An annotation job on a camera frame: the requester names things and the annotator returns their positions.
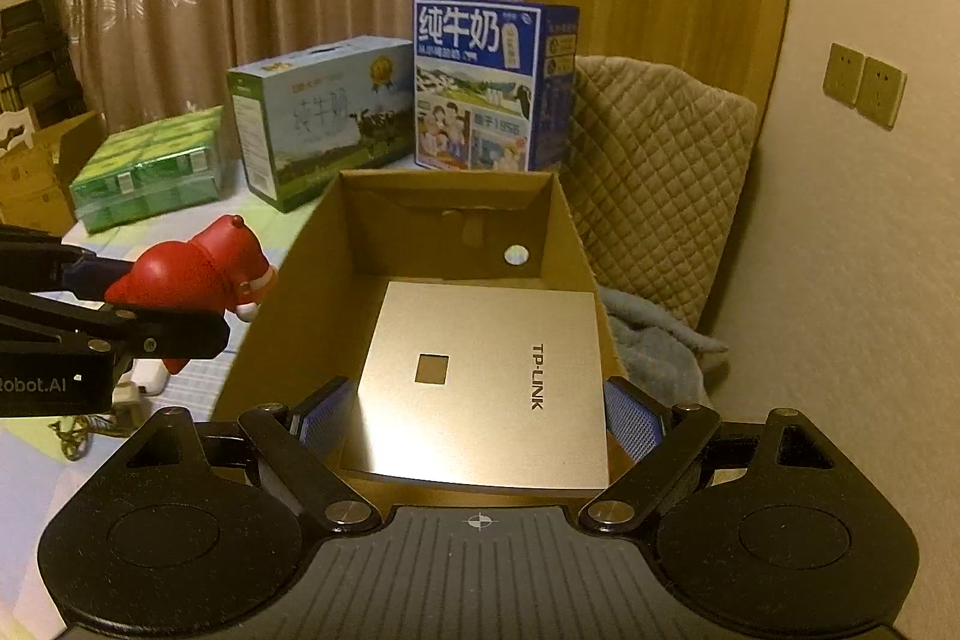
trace red plush figure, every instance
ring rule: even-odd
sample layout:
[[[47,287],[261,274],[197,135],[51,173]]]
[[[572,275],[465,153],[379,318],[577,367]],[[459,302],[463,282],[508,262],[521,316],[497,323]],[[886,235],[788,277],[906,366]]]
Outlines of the red plush figure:
[[[141,307],[208,310],[251,320],[277,279],[240,215],[223,215],[188,242],[160,242],[107,289],[104,301]],[[176,375],[186,360],[164,359]]]

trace electrical outlet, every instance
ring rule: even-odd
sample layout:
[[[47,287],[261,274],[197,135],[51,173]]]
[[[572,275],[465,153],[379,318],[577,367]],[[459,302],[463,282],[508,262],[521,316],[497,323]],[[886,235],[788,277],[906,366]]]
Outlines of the electrical outlet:
[[[893,128],[901,98],[904,97],[906,74],[890,64],[867,58],[863,79],[856,97],[856,111],[884,128]]]
[[[863,53],[834,42],[830,45],[827,73],[824,74],[824,93],[848,107],[856,104],[863,76]]]

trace round hole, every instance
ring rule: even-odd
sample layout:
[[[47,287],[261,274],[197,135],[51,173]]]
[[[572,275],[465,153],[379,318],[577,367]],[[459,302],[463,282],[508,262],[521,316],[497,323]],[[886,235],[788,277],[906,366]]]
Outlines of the round hole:
[[[503,251],[503,260],[510,266],[522,266],[530,260],[530,251],[522,244],[512,244]]]

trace beige quilted fabric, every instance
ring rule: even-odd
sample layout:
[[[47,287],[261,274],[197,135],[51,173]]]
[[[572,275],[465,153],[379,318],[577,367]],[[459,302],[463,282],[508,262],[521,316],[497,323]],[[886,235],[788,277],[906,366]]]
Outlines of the beige quilted fabric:
[[[563,189],[597,282],[696,326],[759,125],[752,101],[679,68],[577,58]]]

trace blue milk box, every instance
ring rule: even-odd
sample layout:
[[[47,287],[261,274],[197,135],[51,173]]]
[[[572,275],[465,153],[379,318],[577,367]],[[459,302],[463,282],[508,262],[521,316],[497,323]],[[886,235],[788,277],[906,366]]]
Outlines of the blue milk box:
[[[416,162],[531,172],[563,160],[580,11],[414,0]]]
[[[282,212],[318,196],[342,169],[407,155],[413,43],[357,36],[227,72],[251,191]]]

